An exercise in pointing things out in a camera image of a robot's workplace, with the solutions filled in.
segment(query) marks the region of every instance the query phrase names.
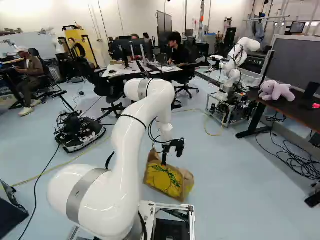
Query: pants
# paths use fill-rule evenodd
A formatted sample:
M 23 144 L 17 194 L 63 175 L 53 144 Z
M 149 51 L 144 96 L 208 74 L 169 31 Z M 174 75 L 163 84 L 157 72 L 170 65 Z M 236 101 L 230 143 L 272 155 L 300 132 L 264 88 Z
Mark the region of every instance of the pants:
M 23 94 L 25 107 L 31 107 L 31 99 L 37 99 L 33 94 L 32 91 L 37 88 L 41 83 L 40 79 L 33 77 L 32 79 L 28 78 L 23 80 L 16 86 L 16 89 Z

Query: plush toy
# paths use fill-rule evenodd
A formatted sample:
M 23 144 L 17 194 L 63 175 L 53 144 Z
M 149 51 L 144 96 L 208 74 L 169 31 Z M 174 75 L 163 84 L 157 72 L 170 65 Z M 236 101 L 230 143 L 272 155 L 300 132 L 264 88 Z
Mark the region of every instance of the plush toy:
M 261 84 L 259 98 L 262 98 L 264 101 L 276 101 L 280 96 L 284 96 L 288 102 L 292 102 L 296 97 L 290 92 L 290 87 L 290 84 L 279 84 L 274 80 L 265 81 Z

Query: white wall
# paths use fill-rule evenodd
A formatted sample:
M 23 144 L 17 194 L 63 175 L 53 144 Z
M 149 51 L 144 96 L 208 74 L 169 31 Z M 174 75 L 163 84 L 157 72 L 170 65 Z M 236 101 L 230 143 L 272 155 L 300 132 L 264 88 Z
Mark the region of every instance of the white wall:
M 185 2 L 166 2 L 166 13 L 172 16 L 172 30 L 180 33 L 185 29 Z M 88 4 L 96 15 L 103 46 L 96 41 Z M 243 19 L 251 11 L 251 4 L 252 0 L 212 0 L 210 32 L 223 32 L 225 17 L 232 17 L 232 26 L 238 28 L 239 35 L 244 27 Z M 192 28 L 193 18 L 200 18 L 200 6 L 201 0 L 187 1 L 187 29 Z M 165 11 L 165 0 L 100 0 L 100 7 L 109 37 L 133 33 L 142 37 L 147 32 L 158 39 L 156 12 Z M 205 25 L 209 22 L 209 11 L 210 0 L 205 0 Z M 0 0 L 0 29 L 21 28 L 24 32 L 34 32 L 53 27 L 57 37 L 63 37 L 61 28 L 75 21 L 85 28 L 97 60 L 103 66 L 102 52 L 108 55 L 108 45 L 97 0 Z
M 290 15 L 290 17 L 287 17 L 286 20 L 287 21 L 306 21 L 309 20 L 312 16 L 312 12 L 315 9 L 316 6 L 316 1 L 317 0 L 304 0 L 304 1 L 300 1 L 300 0 L 289 0 L 289 4 L 288 7 L 284 13 L 285 16 Z M 264 0 L 256 0 L 255 3 L 255 11 L 254 13 L 256 15 L 259 14 L 259 11 L 261 11 L 262 6 L 263 6 L 263 2 Z M 278 9 L 282 8 L 282 4 L 283 4 L 283 0 L 273 0 L 273 6 L 271 8 L 271 12 L 270 12 L 270 16 L 274 17 L 277 15 Z M 266 15 L 268 15 L 269 13 L 269 9 L 270 9 L 270 5 L 271 5 L 271 0 L 269 1 L 267 10 L 264 10 L 264 13 L 266 13 Z M 320 20 L 320 9 L 318 7 L 318 9 L 316 10 L 316 14 L 314 17 L 315 20 Z M 312 35 L 312 33 L 314 32 L 314 30 L 316 29 L 318 23 L 314 22 L 310 28 L 309 31 L 309 35 Z M 268 23 L 268 27 L 267 27 L 267 31 L 265 34 L 265 40 L 270 43 L 272 40 L 272 35 L 273 33 L 273 26 L 272 23 Z M 320 35 L 320 27 L 318 28 L 317 35 Z

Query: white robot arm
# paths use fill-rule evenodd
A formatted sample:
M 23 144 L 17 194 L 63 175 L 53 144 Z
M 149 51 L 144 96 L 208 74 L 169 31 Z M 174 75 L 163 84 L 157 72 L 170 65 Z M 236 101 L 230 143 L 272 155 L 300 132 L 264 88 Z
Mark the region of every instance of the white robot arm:
M 102 240 L 122 240 L 131 231 L 140 200 L 140 144 L 155 117 L 162 142 L 172 140 L 172 84 L 161 79 L 132 79 L 124 92 L 137 102 L 124 110 L 112 131 L 114 169 L 69 165 L 54 176 L 47 192 L 55 210 Z
M 247 37 L 241 38 L 234 48 L 228 54 L 229 62 L 222 65 L 223 74 L 229 79 L 224 83 L 223 89 L 229 93 L 228 90 L 232 88 L 234 83 L 238 82 L 241 77 L 240 67 L 247 59 L 247 51 L 257 51 L 260 49 L 260 43 Z

